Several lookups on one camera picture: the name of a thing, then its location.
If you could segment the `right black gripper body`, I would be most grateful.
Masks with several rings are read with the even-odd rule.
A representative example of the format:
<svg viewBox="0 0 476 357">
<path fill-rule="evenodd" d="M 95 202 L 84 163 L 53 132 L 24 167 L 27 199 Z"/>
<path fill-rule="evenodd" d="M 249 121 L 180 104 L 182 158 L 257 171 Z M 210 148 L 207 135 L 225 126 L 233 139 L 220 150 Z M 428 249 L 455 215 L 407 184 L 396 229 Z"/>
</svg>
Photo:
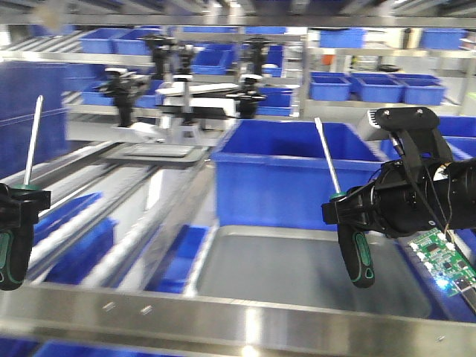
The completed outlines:
<svg viewBox="0 0 476 357">
<path fill-rule="evenodd" d="M 322 204 L 323 220 L 328 225 L 350 225 L 392 238 L 433 228 L 448 230 L 452 205 L 446 167 L 451 163 L 425 159 L 414 187 L 401 160 L 387 161 L 374 180 Z"/>
</svg>

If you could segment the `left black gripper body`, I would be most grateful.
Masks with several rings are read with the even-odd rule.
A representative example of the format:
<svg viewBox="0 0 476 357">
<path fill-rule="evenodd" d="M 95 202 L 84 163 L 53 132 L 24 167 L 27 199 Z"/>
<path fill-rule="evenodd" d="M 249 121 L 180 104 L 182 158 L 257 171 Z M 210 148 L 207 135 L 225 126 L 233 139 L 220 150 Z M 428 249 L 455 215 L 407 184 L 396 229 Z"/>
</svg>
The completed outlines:
<svg viewBox="0 0 476 357">
<path fill-rule="evenodd" d="M 39 213 L 50 206 L 51 192 L 48 190 L 1 183 L 1 231 L 36 224 Z"/>
</svg>

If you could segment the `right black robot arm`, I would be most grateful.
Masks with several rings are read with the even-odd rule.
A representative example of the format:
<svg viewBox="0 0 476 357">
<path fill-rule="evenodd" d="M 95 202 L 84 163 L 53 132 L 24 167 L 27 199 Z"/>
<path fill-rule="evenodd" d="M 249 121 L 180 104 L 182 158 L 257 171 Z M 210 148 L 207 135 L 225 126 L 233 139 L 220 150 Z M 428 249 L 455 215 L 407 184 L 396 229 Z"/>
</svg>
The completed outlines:
<svg viewBox="0 0 476 357">
<path fill-rule="evenodd" d="M 412 186 L 400 160 L 383 163 L 376 179 L 322 204 L 323 221 L 392 238 L 433 228 L 474 228 L 475 160 L 424 164 Z"/>
</svg>

